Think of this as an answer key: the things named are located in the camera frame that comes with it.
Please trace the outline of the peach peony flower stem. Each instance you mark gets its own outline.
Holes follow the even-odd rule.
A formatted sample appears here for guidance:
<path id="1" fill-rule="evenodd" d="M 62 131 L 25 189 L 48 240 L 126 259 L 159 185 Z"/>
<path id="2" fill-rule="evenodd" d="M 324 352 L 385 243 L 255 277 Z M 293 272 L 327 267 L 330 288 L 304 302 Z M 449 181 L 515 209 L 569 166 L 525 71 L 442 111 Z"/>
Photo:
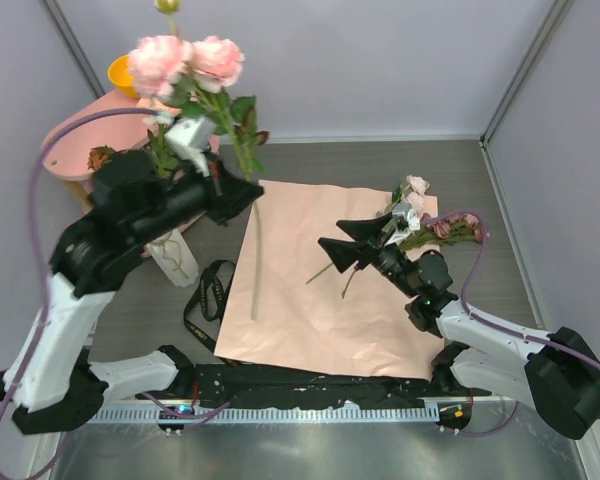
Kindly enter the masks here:
<path id="1" fill-rule="evenodd" d="M 144 119 L 148 126 L 146 149 L 150 152 L 156 174 L 162 178 L 173 179 L 180 168 L 180 160 L 168 144 L 165 135 L 180 114 L 180 110 L 150 99 L 140 99 L 136 106 L 158 112 L 157 115 L 149 115 Z"/>

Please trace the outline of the black ribbon gold lettering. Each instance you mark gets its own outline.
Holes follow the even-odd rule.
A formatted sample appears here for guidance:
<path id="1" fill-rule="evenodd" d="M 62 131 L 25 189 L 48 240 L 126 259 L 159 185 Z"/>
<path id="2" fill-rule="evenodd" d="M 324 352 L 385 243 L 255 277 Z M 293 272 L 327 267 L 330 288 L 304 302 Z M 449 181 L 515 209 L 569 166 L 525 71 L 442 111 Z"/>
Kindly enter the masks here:
<path id="1" fill-rule="evenodd" d="M 228 265 L 232 270 L 227 284 L 219 278 L 219 271 Z M 215 354 L 217 340 L 196 326 L 190 315 L 196 308 L 207 322 L 218 321 L 222 324 L 228 298 L 231 291 L 236 264 L 230 260 L 219 259 L 205 268 L 199 277 L 198 285 L 184 307 L 182 320 L 185 329 L 210 353 Z"/>

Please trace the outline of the pink wrapping paper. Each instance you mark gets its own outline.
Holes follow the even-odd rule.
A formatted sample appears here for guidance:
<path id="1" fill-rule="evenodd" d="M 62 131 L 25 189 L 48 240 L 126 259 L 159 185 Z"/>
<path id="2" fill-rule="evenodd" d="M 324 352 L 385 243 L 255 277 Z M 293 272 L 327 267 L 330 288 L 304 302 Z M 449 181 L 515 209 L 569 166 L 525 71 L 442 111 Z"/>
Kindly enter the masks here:
<path id="1" fill-rule="evenodd" d="M 408 298 L 368 267 L 348 279 L 317 241 L 344 238 L 341 219 L 368 219 L 388 192 L 262 181 L 246 227 L 216 356 L 360 377 L 428 380 L 442 339 L 418 331 Z"/>

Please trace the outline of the mauve rose flower stem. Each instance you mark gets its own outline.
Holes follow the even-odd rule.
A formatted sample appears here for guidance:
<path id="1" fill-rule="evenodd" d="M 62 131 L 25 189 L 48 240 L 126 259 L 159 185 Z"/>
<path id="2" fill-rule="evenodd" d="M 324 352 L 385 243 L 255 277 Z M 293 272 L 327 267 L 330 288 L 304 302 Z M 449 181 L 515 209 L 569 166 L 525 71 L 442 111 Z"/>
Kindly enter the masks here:
<path id="1" fill-rule="evenodd" d="M 419 226 L 419 230 L 396 242 L 403 256 L 413 262 L 434 246 L 469 241 L 483 244 L 490 236 L 477 217 L 470 213 L 449 211 L 436 218 L 424 213 L 419 218 Z"/>

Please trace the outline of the pink peony flower stem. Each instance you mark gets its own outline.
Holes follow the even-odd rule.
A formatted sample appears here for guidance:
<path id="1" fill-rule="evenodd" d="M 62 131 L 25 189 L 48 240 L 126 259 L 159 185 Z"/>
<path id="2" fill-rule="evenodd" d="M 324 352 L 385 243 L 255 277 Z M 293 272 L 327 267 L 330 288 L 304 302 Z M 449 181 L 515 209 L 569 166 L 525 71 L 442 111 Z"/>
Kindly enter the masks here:
<path id="1" fill-rule="evenodd" d="M 238 166 L 250 180 L 263 170 L 254 149 L 268 141 L 269 132 L 258 127 L 254 95 L 233 98 L 228 92 L 243 72 L 242 50 L 233 40 L 213 35 L 184 39 L 174 20 L 178 1 L 156 1 L 154 7 L 167 18 L 170 32 L 141 38 L 129 53 L 133 88 L 152 104 L 210 120 L 218 135 L 229 138 Z"/>

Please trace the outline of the brown rose flower stem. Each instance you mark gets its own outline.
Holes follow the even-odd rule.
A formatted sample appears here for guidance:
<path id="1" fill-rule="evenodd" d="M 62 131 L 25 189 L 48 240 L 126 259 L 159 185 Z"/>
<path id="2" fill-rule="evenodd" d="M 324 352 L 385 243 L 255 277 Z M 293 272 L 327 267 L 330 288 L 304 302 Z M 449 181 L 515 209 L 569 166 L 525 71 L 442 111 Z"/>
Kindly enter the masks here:
<path id="1" fill-rule="evenodd" d="M 116 150 L 108 145 L 92 148 L 87 160 L 88 169 L 92 172 L 98 171 L 111 160 L 111 156 L 115 153 Z"/>

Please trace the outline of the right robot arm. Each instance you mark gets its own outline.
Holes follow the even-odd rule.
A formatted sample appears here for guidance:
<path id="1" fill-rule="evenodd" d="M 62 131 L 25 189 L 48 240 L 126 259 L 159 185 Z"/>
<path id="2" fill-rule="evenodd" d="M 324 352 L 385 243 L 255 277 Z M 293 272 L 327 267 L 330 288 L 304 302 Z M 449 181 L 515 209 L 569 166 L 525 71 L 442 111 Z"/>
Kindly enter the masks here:
<path id="1" fill-rule="evenodd" d="M 445 395 L 467 387 L 500 394 L 534 409 L 562 436 L 579 440 L 600 420 L 600 362 L 581 335 L 562 327 L 522 327 L 471 306 L 451 292 L 444 257 L 427 250 L 410 260 L 398 243 L 412 233 L 413 213 L 340 220 L 347 240 L 321 237 L 320 247 L 341 273 L 374 267 L 410 298 L 414 326 L 447 340 L 431 380 Z"/>

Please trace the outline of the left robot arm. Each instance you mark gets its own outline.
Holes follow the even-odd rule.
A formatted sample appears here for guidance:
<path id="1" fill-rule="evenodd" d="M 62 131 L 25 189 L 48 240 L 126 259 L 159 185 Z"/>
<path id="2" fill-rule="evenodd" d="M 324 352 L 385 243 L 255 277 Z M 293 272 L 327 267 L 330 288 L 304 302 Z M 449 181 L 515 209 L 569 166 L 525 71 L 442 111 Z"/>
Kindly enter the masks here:
<path id="1" fill-rule="evenodd" d="M 49 298 L 20 352 L 0 371 L 0 400 L 12 390 L 12 421 L 24 435 L 69 432 L 105 405 L 144 392 L 173 399 L 193 385 L 192 362 L 172 345 L 138 358 L 91 363 L 86 341 L 147 244 L 200 214 L 226 224 L 261 197 L 261 185 L 234 176 L 211 152 L 210 173 L 188 165 L 159 177 L 148 152 L 110 155 L 92 176 L 93 209 L 60 236 L 43 268 Z"/>

